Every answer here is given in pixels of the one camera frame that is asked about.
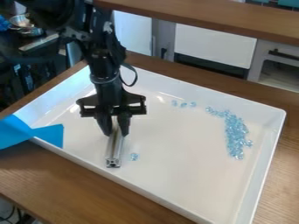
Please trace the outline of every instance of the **blue tape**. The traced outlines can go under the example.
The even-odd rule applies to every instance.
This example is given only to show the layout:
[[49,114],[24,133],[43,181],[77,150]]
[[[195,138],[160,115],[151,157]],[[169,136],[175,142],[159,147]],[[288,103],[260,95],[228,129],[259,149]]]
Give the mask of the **blue tape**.
[[9,115],[0,121],[0,150],[20,144],[33,137],[47,141],[57,147],[63,147],[63,125],[31,129],[15,115]]

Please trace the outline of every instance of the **white cabinet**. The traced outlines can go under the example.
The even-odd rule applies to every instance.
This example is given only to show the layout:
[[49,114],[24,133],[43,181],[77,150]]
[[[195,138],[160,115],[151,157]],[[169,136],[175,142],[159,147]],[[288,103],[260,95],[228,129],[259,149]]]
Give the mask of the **white cabinet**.
[[175,53],[248,69],[255,38],[177,24]]
[[116,36],[128,50],[151,55],[151,18],[115,11]]

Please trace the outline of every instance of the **white tray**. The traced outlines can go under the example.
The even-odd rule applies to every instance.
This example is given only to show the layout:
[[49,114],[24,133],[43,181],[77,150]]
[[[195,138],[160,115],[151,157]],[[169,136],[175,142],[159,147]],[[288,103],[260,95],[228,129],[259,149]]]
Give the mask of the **white tray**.
[[[203,223],[251,223],[285,119],[285,111],[137,69],[128,91],[145,95],[149,113],[132,119],[120,169],[106,168],[108,138],[93,118],[80,118],[78,98],[94,93],[88,67],[15,113],[32,128],[63,123],[64,149],[33,141],[64,158]],[[133,74],[123,68],[122,76]],[[174,107],[196,102],[197,107]],[[230,109],[254,141],[244,160],[227,155],[224,120],[206,113]],[[138,153],[137,161],[130,153]]]

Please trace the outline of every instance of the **cable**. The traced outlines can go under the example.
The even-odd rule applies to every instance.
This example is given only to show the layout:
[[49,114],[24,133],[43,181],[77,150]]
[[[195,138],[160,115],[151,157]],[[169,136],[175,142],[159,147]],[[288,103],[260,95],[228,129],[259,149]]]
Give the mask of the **cable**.
[[23,219],[21,210],[19,208],[17,208],[17,217],[18,217],[18,221],[21,221]]
[[4,218],[4,217],[0,217],[0,221],[7,221],[7,222],[11,223],[11,222],[9,221],[9,219],[10,219],[11,216],[15,213],[15,210],[16,210],[16,207],[13,206],[13,207],[12,207],[12,210],[11,210],[11,212],[10,212],[10,214],[9,214],[9,216],[7,216],[6,218]]
[[127,87],[133,87],[136,83],[137,83],[137,81],[138,81],[138,73],[137,73],[137,71],[131,66],[131,65],[129,65],[129,64],[127,64],[127,63],[122,63],[122,65],[124,66],[124,67],[126,67],[127,69],[129,69],[129,70],[131,70],[131,71],[133,71],[134,73],[135,73],[135,78],[134,78],[134,80],[133,80],[133,82],[131,83],[131,84],[127,84],[123,79],[122,79],[122,76],[121,76],[121,80],[122,80],[122,83],[124,84],[124,85],[126,85]]

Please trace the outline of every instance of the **metal bracket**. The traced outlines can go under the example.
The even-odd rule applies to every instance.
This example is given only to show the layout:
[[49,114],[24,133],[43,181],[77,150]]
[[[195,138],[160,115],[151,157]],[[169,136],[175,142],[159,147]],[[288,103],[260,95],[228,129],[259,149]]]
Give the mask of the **metal bracket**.
[[108,140],[108,147],[106,151],[106,165],[107,168],[119,168],[122,165],[122,144],[124,137],[121,129],[117,127],[112,132]]

